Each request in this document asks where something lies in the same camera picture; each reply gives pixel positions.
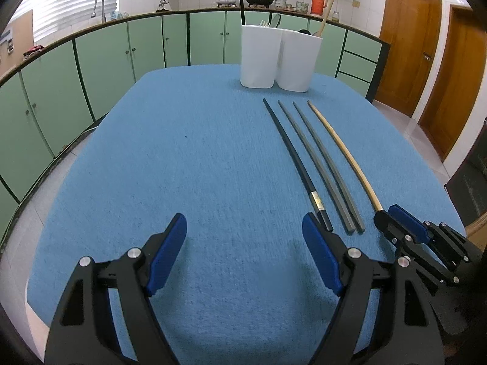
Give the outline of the far right wooden door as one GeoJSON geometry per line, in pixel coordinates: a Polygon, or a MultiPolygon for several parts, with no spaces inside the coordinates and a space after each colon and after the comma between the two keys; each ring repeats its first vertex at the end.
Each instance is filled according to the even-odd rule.
{"type": "Polygon", "coordinates": [[[453,6],[443,58],[419,120],[441,160],[461,135],[485,74],[486,31],[470,8],[453,6]]]}

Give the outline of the black cabinet at right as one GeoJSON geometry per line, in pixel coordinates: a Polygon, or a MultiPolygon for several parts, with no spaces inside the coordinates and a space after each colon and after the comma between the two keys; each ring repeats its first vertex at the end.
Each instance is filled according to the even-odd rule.
{"type": "Polygon", "coordinates": [[[465,227],[486,213],[487,208],[486,122],[463,163],[446,183],[446,189],[465,227]]]}

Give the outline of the wooden door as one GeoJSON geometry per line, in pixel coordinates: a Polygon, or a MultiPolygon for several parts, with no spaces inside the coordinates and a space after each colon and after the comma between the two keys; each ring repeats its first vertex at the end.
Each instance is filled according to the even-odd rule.
{"type": "Polygon", "coordinates": [[[380,39],[390,45],[377,101],[412,116],[437,49],[442,0],[385,0],[380,39]]]}
{"type": "Polygon", "coordinates": [[[486,31],[470,8],[453,6],[443,58],[419,120],[441,160],[461,135],[485,74],[486,31]]]}

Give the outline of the orange thermos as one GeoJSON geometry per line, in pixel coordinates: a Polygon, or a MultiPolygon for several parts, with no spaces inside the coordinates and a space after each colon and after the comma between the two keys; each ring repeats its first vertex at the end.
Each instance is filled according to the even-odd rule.
{"type": "Polygon", "coordinates": [[[323,16],[327,6],[328,0],[311,0],[310,14],[314,16],[323,16]]]}

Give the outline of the near wooden door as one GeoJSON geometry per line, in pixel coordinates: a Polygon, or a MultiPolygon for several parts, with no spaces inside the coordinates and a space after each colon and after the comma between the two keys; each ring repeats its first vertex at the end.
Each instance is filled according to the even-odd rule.
{"type": "Polygon", "coordinates": [[[380,39],[390,45],[377,101],[412,116],[437,49],[442,0],[385,0],[380,39]]]}

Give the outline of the pink cloth on counter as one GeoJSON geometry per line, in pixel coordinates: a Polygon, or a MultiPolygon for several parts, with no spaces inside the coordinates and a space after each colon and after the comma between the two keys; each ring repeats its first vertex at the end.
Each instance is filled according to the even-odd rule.
{"type": "Polygon", "coordinates": [[[43,45],[34,45],[29,50],[23,53],[23,58],[28,59],[33,55],[40,53],[44,49],[43,45]]]}

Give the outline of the patterned glass canister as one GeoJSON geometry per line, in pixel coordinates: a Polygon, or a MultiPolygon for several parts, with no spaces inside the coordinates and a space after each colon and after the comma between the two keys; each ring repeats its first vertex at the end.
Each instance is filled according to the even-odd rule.
{"type": "Polygon", "coordinates": [[[296,12],[307,14],[309,9],[308,2],[297,1],[296,2],[296,12]]]}

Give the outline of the green lower cabinets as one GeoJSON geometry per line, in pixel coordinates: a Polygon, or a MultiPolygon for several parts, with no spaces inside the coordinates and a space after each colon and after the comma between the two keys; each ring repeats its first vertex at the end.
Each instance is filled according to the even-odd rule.
{"type": "MultiPolygon", "coordinates": [[[[249,8],[246,24],[279,11],[249,8]]],[[[318,18],[279,12],[279,28],[318,31],[318,18]]],[[[238,64],[235,8],[158,12],[81,30],[45,47],[1,80],[1,230],[44,170],[102,119],[145,73],[159,68],[238,64]]],[[[372,101],[389,44],[341,23],[326,23],[315,69],[372,101]]]]}

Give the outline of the steel kitchen faucet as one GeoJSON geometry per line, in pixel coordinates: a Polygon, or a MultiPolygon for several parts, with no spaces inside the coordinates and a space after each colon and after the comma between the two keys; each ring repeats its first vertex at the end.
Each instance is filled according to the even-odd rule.
{"type": "Polygon", "coordinates": [[[107,22],[106,8],[105,8],[105,0],[95,0],[94,7],[93,7],[93,10],[92,10],[91,18],[95,18],[96,17],[98,2],[101,2],[101,10],[100,10],[101,23],[104,24],[104,23],[107,22]]]}

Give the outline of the blue table mat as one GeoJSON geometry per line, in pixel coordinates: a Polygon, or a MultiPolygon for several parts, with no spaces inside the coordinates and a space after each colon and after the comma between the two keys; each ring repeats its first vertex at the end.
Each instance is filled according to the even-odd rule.
{"type": "Polygon", "coordinates": [[[278,128],[286,129],[334,231],[372,259],[392,260],[374,209],[330,123],[385,207],[463,228],[447,192],[403,135],[363,96],[315,75],[305,93],[248,89],[236,65],[145,74],[88,139],[50,209],[27,301],[45,323],[83,256],[117,259],[175,214],[187,237],[153,310],[183,364],[305,364],[337,304],[301,232],[310,198],[278,128]],[[346,235],[290,120],[308,120],[366,230],[346,235]]]}

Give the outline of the white double utensil holder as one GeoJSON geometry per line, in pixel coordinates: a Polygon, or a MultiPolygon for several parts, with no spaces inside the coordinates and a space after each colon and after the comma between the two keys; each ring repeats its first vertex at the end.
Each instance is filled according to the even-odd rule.
{"type": "Polygon", "coordinates": [[[307,92],[323,38],[269,26],[241,27],[240,83],[254,89],[275,85],[307,92]]]}

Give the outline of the grey chopstick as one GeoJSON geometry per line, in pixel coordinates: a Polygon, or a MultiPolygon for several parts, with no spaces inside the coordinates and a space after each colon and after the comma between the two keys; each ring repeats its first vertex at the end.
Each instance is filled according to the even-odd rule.
{"type": "Polygon", "coordinates": [[[302,112],[302,110],[297,106],[297,103],[293,103],[293,106],[296,108],[298,114],[302,118],[303,122],[305,123],[307,129],[309,130],[311,136],[313,137],[314,141],[316,142],[316,145],[318,149],[320,149],[320,152],[322,156],[324,157],[324,160],[328,164],[328,168],[330,169],[334,180],[336,181],[338,188],[342,194],[343,200],[348,207],[348,212],[351,214],[351,217],[354,221],[355,227],[357,231],[360,233],[363,233],[366,230],[366,225],[365,222],[363,222],[362,216],[359,214],[359,211],[357,209],[357,205],[355,204],[354,200],[352,199],[352,196],[348,190],[348,186],[345,184],[345,181],[343,180],[336,164],[334,163],[332,157],[329,155],[328,150],[324,146],[323,142],[321,141],[319,135],[317,135],[316,131],[314,130],[312,124],[310,121],[306,118],[305,114],[302,112]]]}
{"type": "Polygon", "coordinates": [[[314,149],[311,147],[309,141],[305,137],[304,133],[298,126],[297,122],[294,120],[292,117],[291,113],[286,109],[281,101],[278,101],[279,107],[281,107],[282,111],[288,118],[288,121],[291,123],[293,129],[295,130],[296,134],[298,135],[299,139],[303,143],[306,151],[310,155],[311,160],[313,161],[317,171],[320,174],[320,177],[322,181],[324,182],[328,193],[330,194],[331,199],[334,201],[334,205],[342,219],[343,225],[345,226],[345,229],[347,233],[353,233],[355,231],[355,223],[352,219],[352,216],[348,212],[348,208],[342,199],[342,195],[339,193],[338,187],[332,182],[330,179],[328,173],[325,171],[325,168],[320,161],[319,157],[317,156],[316,152],[314,149]]]}

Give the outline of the bamboo chopstick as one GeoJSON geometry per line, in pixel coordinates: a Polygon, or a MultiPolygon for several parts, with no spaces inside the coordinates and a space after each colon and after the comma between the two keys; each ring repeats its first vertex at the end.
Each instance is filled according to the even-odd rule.
{"type": "Polygon", "coordinates": [[[328,18],[330,16],[331,11],[332,11],[332,8],[333,8],[333,5],[334,5],[334,1],[335,0],[328,0],[328,5],[327,5],[327,7],[325,8],[325,11],[324,11],[324,17],[323,17],[322,22],[320,24],[319,30],[314,34],[315,36],[322,37],[322,34],[324,32],[324,27],[326,26],[326,23],[328,21],[328,18]]]}
{"type": "Polygon", "coordinates": [[[347,159],[348,164],[351,166],[351,168],[355,172],[355,175],[357,176],[357,179],[362,184],[362,187],[365,190],[369,200],[371,201],[371,204],[372,204],[372,207],[374,208],[374,210],[376,212],[382,211],[383,207],[379,201],[379,198],[377,197],[376,192],[374,192],[369,180],[367,179],[367,177],[363,173],[363,170],[360,168],[360,166],[357,163],[357,161],[355,160],[354,156],[348,150],[346,144],[342,141],[342,139],[339,137],[337,132],[334,130],[333,126],[327,121],[327,119],[318,110],[318,108],[311,101],[307,101],[307,105],[312,109],[312,111],[317,116],[319,121],[322,123],[322,125],[325,127],[325,129],[328,131],[328,134],[334,140],[334,143],[337,144],[341,153],[347,159]]]}

